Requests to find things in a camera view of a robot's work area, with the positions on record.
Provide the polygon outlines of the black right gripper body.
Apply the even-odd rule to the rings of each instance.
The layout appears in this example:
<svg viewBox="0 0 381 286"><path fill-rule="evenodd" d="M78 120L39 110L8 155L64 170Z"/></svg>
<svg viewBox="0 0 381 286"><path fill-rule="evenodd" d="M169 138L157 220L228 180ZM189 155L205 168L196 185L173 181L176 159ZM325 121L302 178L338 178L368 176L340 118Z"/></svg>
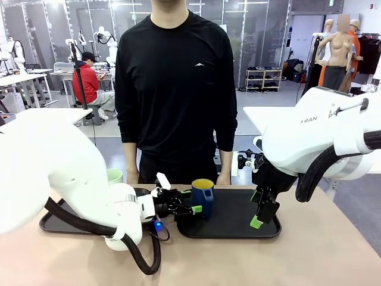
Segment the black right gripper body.
<svg viewBox="0 0 381 286"><path fill-rule="evenodd" d="M256 172L252 173L252 183L261 189L269 189L274 197L289 191L298 178L274 167L263 154L255 156L254 167Z"/></svg>

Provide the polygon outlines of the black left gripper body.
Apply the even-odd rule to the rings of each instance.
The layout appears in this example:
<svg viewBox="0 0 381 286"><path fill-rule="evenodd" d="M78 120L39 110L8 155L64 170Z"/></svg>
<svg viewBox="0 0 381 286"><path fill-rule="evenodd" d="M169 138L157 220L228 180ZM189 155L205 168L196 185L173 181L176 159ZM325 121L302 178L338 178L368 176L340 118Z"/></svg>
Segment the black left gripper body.
<svg viewBox="0 0 381 286"><path fill-rule="evenodd" d="M169 215L177 216L179 214L179 195L178 189L157 191L157 196L153 198L157 217L161 219Z"/></svg>

